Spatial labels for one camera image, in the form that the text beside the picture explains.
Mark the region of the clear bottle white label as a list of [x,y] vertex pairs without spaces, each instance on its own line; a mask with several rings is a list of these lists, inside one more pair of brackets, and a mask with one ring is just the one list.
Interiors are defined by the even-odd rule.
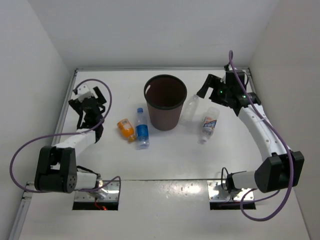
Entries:
[[209,107],[203,114],[202,122],[200,125],[200,144],[205,144],[213,135],[220,111],[215,107]]

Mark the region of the clear plastic bottle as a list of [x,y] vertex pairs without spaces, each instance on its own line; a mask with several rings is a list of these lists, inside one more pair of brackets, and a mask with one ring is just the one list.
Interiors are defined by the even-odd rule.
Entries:
[[200,98],[197,94],[192,95],[187,102],[184,104],[183,110],[181,112],[181,117],[179,123],[185,125],[190,123],[195,116],[196,110],[199,106]]

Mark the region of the small orange juice bottle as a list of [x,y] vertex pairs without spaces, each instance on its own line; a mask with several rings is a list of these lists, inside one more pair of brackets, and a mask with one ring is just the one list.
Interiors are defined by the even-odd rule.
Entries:
[[120,130],[122,136],[130,143],[136,140],[135,130],[130,121],[125,118],[117,123],[117,127]]

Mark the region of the blue label water bottle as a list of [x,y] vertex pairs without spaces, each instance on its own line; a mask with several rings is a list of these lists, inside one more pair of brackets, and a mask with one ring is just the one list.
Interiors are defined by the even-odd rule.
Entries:
[[136,140],[139,150],[147,149],[150,145],[148,122],[143,108],[137,109],[136,115]]

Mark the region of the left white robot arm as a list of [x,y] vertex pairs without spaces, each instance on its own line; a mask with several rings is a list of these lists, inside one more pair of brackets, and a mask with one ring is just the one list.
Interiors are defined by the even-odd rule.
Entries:
[[86,84],[82,85],[75,94],[77,98],[68,103],[79,115],[77,132],[63,142],[41,148],[34,179],[38,191],[72,193],[97,186],[99,174],[78,171],[77,157],[100,140],[104,127],[100,124],[92,128],[103,119],[107,100],[97,86],[90,90]]

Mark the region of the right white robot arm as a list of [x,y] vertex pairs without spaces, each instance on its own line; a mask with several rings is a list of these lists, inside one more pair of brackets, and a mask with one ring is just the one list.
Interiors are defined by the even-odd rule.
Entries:
[[209,99],[234,111],[249,130],[261,154],[262,164],[257,170],[227,174],[227,191],[258,189],[269,193],[288,188],[290,179],[293,180],[292,185],[297,186],[305,161],[303,154],[284,147],[269,128],[270,122],[257,94],[244,93],[247,88],[245,72],[238,70],[237,74],[238,78],[231,70],[226,71],[222,78],[209,74],[197,92],[198,97],[204,98],[212,88]]

